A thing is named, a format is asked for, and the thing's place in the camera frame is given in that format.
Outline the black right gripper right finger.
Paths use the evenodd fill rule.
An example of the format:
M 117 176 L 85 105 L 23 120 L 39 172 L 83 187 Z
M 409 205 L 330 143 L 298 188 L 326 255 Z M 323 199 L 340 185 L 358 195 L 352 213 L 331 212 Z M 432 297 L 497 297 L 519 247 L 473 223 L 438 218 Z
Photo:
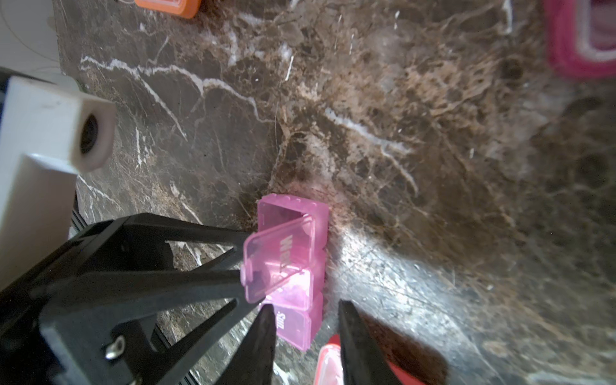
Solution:
M 338 302 L 338 332 L 345 384 L 401 385 L 351 301 Z

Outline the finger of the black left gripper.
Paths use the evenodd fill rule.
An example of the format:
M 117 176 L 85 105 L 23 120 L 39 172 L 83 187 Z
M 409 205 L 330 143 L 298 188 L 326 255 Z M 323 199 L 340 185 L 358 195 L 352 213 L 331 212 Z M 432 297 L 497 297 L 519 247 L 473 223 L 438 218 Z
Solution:
M 153 213 L 89 225 L 72 238 L 75 263 L 91 271 L 230 270 L 250 234 Z
M 227 303 L 168 351 L 152 349 L 141 319 L 180 306 Z M 70 384 L 177 384 L 255 306 L 240 273 L 97 272 L 58 291 L 39 316 L 40 333 Z

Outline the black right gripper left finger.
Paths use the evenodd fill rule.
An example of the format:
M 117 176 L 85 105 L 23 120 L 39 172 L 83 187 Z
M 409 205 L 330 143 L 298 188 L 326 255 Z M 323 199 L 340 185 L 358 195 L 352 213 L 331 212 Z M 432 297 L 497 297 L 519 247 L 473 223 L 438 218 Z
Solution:
M 276 348 L 274 307 L 264 305 L 216 385 L 268 385 Z

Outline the red pillbox clear lid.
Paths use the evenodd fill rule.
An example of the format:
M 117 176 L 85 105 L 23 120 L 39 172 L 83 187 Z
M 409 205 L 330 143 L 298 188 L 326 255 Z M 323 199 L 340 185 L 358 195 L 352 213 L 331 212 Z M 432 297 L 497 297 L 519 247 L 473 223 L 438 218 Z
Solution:
M 404 385 L 424 385 L 402 368 L 388 362 L 398 380 Z M 343 364 L 341 359 L 340 336 L 333 335 L 319 352 L 319 361 L 315 372 L 314 385 L 343 384 Z

